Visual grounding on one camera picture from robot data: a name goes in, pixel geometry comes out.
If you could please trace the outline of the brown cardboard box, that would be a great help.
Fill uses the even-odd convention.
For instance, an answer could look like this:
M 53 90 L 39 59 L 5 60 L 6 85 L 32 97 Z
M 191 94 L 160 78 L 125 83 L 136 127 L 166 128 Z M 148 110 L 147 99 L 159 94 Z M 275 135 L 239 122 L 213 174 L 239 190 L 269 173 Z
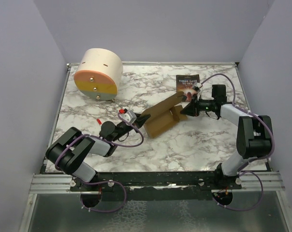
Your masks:
M 144 128 L 150 138 L 156 138 L 179 122 L 188 119 L 186 115 L 180 113 L 183 110 L 182 105 L 178 105 L 183 98 L 187 98 L 184 92 L 177 92 L 141 113 L 141 116 L 150 115 L 144 123 Z

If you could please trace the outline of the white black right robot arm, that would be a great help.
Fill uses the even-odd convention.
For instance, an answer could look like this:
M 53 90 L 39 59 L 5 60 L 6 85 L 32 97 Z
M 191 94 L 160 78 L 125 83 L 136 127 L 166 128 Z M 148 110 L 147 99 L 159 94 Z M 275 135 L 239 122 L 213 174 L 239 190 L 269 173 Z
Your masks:
M 251 114 L 228 102 L 225 85 L 212 86 L 211 100 L 202 99 L 202 84 L 195 82 L 192 88 L 196 93 L 180 111 L 181 114 L 197 117 L 200 112 L 213 112 L 217 119 L 224 118 L 237 126 L 236 152 L 217 166 L 212 178 L 217 188 L 224 189 L 238 178 L 239 172 L 249 163 L 264 159 L 272 151 L 271 118 Z

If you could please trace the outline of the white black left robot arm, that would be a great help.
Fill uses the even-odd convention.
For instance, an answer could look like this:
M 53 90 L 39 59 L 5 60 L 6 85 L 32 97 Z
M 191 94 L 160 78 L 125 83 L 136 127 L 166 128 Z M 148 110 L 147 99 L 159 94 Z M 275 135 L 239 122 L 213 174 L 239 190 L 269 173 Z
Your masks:
M 69 128 L 46 151 L 45 157 L 51 161 L 58 171 L 81 179 L 81 185 L 86 190 L 94 190 L 98 185 L 95 176 L 97 171 L 84 162 L 88 154 L 104 158 L 111 156 L 118 147 L 137 147 L 144 142 L 144 136 L 139 129 L 150 118 L 150 114 L 142 115 L 131 110 L 120 110 L 117 114 L 121 120 L 117 125 L 106 121 L 101 125 L 99 136 L 83 134 L 75 127 Z M 141 141 L 136 145 L 122 145 L 115 141 L 130 131 L 141 135 Z

